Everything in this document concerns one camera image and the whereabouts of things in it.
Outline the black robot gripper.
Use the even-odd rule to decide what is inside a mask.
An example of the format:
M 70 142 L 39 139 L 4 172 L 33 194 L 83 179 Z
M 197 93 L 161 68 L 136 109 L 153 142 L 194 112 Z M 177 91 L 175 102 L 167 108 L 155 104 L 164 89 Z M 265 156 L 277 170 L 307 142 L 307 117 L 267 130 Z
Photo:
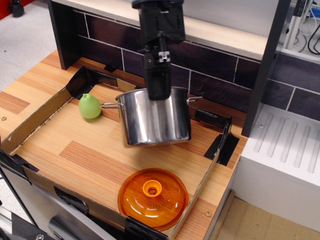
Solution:
M 172 67 L 169 45 L 186 38 L 183 0 L 134 0 L 142 32 L 144 81 L 151 101 L 171 95 Z

